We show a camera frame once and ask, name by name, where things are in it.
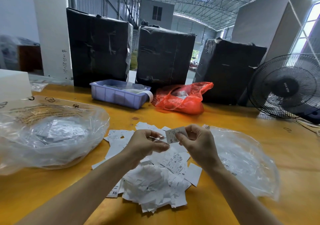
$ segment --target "white string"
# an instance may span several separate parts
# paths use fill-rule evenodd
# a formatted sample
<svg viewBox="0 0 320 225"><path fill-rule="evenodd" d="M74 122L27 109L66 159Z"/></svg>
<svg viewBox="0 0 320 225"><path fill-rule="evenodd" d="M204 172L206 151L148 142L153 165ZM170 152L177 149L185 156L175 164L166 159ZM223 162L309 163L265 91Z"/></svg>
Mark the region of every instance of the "white string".
<svg viewBox="0 0 320 225"><path fill-rule="evenodd" d="M302 27L302 24L301 24L301 22L300 22L300 20L299 20L299 18L298 18L298 15L297 15L296 11L294 10L294 6L292 5L291 0L288 0L288 1L289 1L289 3L290 3L290 6L291 6L291 8L292 8L292 12L294 13L294 16L296 17L296 19L297 19L297 21L298 21L298 23L299 23L299 25L300 25L300 27L301 27L301 29L302 29L302 32L303 32L304 35L306 36L306 40L307 40L308 45L309 45L309 47L310 47L310 49L311 49L311 52L312 52L313 56L316 58L319 66L320 66L320 61L319 61L317 55L315 54L315 51L313 50L313 47L312 47L312 45L311 45L311 43L310 43L310 40L309 40L309 37L307 36L306 32L304 31L304 29L303 29L303 27Z"/></svg>

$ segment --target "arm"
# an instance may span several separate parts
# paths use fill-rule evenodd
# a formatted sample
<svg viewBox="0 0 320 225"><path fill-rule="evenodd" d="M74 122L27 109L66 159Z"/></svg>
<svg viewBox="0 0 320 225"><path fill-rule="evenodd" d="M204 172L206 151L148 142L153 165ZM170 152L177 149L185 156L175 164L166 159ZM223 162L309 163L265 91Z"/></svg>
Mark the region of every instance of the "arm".
<svg viewBox="0 0 320 225"><path fill-rule="evenodd" d="M165 143L154 143L148 137L159 133L137 130L123 151L99 165L78 182L28 214L16 225L80 225L105 199L118 181L140 160L152 153L169 149Z"/></svg>
<svg viewBox="0 0 320 225"><path fill-rule="evenodd" d="M186 127L190 140L178 133L180 145L213 179L241 225L281 225L282 223L220 161L209 130L197 125Z"/></svg>

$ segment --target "fan grille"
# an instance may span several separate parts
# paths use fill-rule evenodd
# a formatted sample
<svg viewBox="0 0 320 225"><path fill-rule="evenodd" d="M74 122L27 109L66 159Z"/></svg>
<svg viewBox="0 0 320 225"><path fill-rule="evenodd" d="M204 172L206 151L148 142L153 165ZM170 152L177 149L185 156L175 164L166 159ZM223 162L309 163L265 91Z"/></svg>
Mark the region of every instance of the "fan grille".
<svg viewBox="0 0 320 225"><path fill-rule="evenodd" d="M302 54L266 61L256 69L248 97L258 110L271 116L311 114L320 109L320 66L314 57Z"/></svg>

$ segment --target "forearm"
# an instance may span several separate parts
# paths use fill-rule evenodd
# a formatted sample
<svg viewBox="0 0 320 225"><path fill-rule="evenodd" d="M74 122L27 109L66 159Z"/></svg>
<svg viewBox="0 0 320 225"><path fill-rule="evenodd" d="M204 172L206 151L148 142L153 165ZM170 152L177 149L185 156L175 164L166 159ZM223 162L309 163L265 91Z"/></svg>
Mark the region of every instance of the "forearm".
<svg viewBox="0 0 320 225"><path fill-rule="evenodd" d="M123 152L110 158L17 225L82 225L131 167Z"/></svg>
<svg viewBox="0 0 320 225"><path fill-rule="evenodd" d="M205 171L214 180L241 225L282 224L224 167L208 167Z"/></svg>

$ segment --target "tape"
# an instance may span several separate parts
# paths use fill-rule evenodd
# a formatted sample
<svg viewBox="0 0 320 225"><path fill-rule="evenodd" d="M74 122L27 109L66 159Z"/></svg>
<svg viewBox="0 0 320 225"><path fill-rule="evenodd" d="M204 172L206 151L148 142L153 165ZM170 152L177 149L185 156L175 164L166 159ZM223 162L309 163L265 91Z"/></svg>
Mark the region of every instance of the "tape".
<svg viewBox="0 0 320 225"><path fill-rule="evenodd" d="M140 92L140 93L138 93L138 94L141 94L141 93L146 93L146 94L148 94L148 96L149 96L149 98L150 98L149 103L152 102L152 100L153 100L153 94L152 94L150 91L143 91L143 92Z"/></svg>

